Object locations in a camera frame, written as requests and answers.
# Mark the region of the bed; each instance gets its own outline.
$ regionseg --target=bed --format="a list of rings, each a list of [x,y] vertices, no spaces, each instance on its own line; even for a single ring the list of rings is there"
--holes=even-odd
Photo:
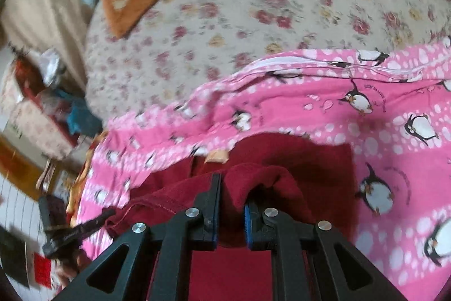
[[[101,3],[87,35],[86,99],[104,121],[184,100],[282,50],[389,52],[449,33],[449,0],[160,0],[121,39]]]

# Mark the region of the curtain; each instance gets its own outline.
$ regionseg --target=curtain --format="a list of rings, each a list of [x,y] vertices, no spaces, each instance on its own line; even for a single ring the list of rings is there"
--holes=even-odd
[[[85,90],[82,61],[94,0],[6,0],[0,15],[15,46],[44,52],[54,47],[67,66],[67,79]]]

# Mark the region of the penguin print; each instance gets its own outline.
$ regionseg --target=penguin print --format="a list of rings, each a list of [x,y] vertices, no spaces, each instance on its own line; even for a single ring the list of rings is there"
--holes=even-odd
[[[380,52],[377,50],[358,50],[358,57],[357,59],[362,63],[363,61],[377,61],[373,67],[377,67],[378,65],[382,64],[385,59],[389,57],[388,54],[385,54],[384,52]]]
[[[386,214],[393,207],[394,194],[388,184],[376,175],[368,162],[366,165],[369,175],[362,181],[355,196],[362,198],[376,216]]]
[[[429,123],[428,116],[426,114],[415,116],[410,114],[407,123],[404,124],[405,131],[412,137],[418,138],[421,142],[428,146],[428,140],[432,138],[438,138],[431,123]]]
[[[356,109],[360,114],[370,114],[373,112],[373,107],[371,107],[371,103],[369,99],[359,92],[357,86],[354,81],[351,80],[354,88],[349,91],[344,98],[339,99],[339,101],[347,101],[349,105],[351,105],[354,109]]]
[[[105,202],[105,199],[107,198],[107,194],[108,193],[104,190],[98,190],[94,194],[94,200],[96,201],[97,204],[102,205]]]
[[[451,217],[436,224],[425,241],[425,254],[438,267],[441,267],[440,259],[451,256]]]
[[[136,140],[135,137],[130,137],[130,145],[134,148],[134,149],[140,149],[141,145],[139,144],[139,142]]]
[[[178,105],[174,108],[174,111],[179,112],[182,117],[185,119],[192,119],[196,116],[195,113],[187,106],[185,105]]]
[[[208,150],[206,146],[195,145],[191,150],[190,154],[192,156],[206,156],[208,155]]]
[[[145,128],[147,126],[146,117],[144,116],[144,110],[140,110],[136,116],[135,121],[138,124],[139,127]]]
[[[285,83],[285,84],[286,84],[286,79],[302,77],[302,74],[300,73],[299,69],[285,69],[282,71],[267,72],[266,74],[268,76],[274,77],[280,83]]]
[[[152,165],[155,162],[155,152],[153,152],[149,158],[147,159],[146,163],[144,164],[144,168],[145,169],[150,169],[152,167]]]
[[[108,151],[107,161],[111,164],[117,164],[119,162],[119,152],[118,151]]]
[[[437,84],[442,85],[443,87],[445,87],[445,90],[451,92],[451,79],[445,79]]]
[[[232,116],[231,124],[240,132],[246,132],[251,128],[251,119],[252,116],[250,113],[243,110],[236,110]]]
[[[347,68],[351,63],[348,63],[347,61],[328,61],[328,65],[338,68]]]
[[[169,140],[173,141],[174,144],[179,144],[182,143],[184,141],[185,138],[183,137],[176,137],[176,136],[172,136],[171,138],[169,138]]]

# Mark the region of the maroon cloth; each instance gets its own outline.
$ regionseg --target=maroon cloth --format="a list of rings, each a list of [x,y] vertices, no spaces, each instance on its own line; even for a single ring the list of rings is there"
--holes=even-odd
[[[189,158],[154,172],[130,191],[130,202],[106,223],[117,237],[136,222],[169,220],[209,189],[211,173],[223,174],[219,242],[243,244],[243,208],[249,192],[267,188],[271,206],[295,220],[328,220],[350,238],[356,223],[355,178],[348,145],[320,146],[300,137],[264,133],[238,142],[225,164]],[[271,300],[269,252],[218,247],[193,254],[190,300]]]

